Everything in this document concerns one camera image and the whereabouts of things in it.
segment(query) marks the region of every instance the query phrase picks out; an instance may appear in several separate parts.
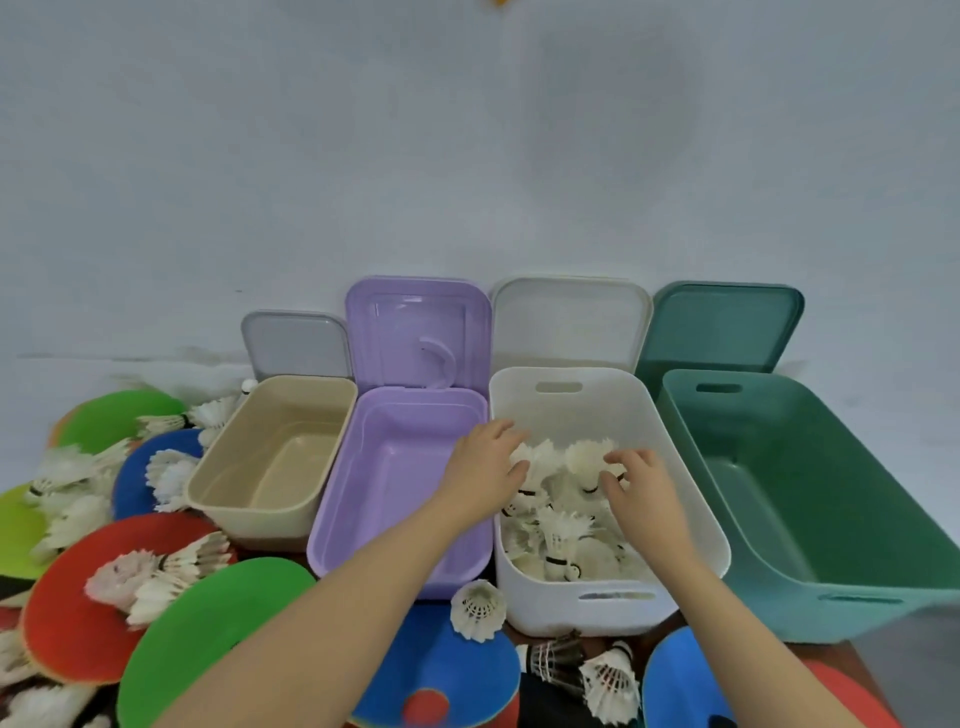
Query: person's right arm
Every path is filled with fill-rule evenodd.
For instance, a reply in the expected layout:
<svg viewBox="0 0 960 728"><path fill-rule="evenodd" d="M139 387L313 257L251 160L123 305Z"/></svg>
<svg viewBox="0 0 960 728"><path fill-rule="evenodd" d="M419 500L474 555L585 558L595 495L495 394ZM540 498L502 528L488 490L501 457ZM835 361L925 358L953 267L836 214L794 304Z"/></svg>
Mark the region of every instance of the person's right arm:
<svg viewBox="0 0 960 728"><path fill-rule="evenodd" d="M677 602L740 728L864 728L704 563L669 473L651 450L619 450L624 490L602 473L624 535Z"/></svg>

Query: beige container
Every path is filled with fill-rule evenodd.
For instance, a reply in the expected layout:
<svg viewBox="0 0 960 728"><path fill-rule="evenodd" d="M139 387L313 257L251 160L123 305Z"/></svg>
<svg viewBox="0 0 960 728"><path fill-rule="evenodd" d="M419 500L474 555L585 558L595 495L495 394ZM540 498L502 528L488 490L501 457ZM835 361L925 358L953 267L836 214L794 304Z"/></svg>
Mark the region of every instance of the beige container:
<svg viewBox="0 0 960 728"><path fill-rule="evenodd" d="M187 502L240 546L304 551L356 399L339 377L262 382L187 482Z"/></svg>

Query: hand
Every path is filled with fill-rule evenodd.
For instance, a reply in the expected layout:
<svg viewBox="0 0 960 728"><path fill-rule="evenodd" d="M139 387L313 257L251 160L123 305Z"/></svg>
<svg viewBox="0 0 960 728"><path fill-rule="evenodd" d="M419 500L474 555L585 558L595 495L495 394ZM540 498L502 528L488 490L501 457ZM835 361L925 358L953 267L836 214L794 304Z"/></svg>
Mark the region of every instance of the hand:
<svg viewBox="0 0 960 728"><path fill-rule="evenodd" d="M530 433L511 429L513 426L512 420L478 425L453 448L431 500L457 520L462 530L490 518L523 485L530 462L521 460L511 466L510 455Z"/></svg>
<svg viewBox="0 0 960 728"><path fill-rule="evenodd" d="M624 490L612 473L600 473L623 535L650 565L665 568L676 559L698 559L677 488L660 457L649 449L623 449L604 456L627 469Z"/></svg>

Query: lid handle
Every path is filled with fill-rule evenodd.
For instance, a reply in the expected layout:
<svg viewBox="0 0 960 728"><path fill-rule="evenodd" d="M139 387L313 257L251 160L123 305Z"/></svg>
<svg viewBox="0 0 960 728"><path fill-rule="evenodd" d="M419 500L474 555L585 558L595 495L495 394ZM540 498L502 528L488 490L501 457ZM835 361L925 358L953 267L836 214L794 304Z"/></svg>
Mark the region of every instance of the lid handle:
<svg viewBox="0 0 960 728"><path fill-rule="evenodd" d="M436 354L444 364L444 375L437 381L427 384L427 389L449 389L457 378L457 357L444 342L432 336L420 337L420 348Z"/></svg>

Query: gray floor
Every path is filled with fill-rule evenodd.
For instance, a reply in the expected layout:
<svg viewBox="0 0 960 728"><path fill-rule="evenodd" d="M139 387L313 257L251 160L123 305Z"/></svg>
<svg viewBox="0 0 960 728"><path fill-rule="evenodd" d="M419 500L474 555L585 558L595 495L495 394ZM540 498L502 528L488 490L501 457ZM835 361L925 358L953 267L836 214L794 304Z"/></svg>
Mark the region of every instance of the gray floor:
<svg viewBox="0 0 960 728"><path fill-rule="evenodd" d="M960 606L902 619L856 648L904 728L960 725Z"/></svg>

